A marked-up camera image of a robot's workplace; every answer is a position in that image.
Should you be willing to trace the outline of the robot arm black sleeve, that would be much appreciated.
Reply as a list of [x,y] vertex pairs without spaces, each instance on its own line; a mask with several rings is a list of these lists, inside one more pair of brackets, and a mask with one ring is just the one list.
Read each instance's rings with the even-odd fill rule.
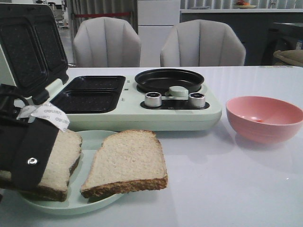
[[17,87],[0,87],[0,168],[11,173],[12,184],[20,190],[35,188],[42,179],[58,135],[58,128],[39,118],[17,119],[21,109],[14,101],[28,101]]

